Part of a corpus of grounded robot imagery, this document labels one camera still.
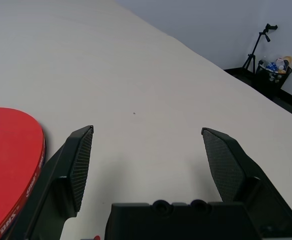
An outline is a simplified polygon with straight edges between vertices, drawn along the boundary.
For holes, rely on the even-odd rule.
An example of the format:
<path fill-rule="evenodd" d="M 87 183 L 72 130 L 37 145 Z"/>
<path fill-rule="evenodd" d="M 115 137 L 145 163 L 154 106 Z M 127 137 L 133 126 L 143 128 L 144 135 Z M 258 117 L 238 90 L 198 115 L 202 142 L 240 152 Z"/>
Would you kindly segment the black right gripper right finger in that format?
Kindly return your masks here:
<path fill-rule="evenodd" d="M 222 201 L 242 203 L 260 233 L 292 233 L 292 209 L 237 140 L 205 127 L 201 134 Z"/>

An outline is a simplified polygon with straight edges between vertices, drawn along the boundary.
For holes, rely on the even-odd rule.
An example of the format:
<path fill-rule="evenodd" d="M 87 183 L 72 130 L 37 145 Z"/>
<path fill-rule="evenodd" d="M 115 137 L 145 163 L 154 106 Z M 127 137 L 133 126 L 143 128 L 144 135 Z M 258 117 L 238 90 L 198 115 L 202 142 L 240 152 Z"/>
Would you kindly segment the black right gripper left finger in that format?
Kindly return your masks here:
<path fill-rule="evenodd" d="M 23 239 L 58 240 L 64 224 L 80 211 L 94 128 L 70 134 L 45 164 L 23 209 Z"/>

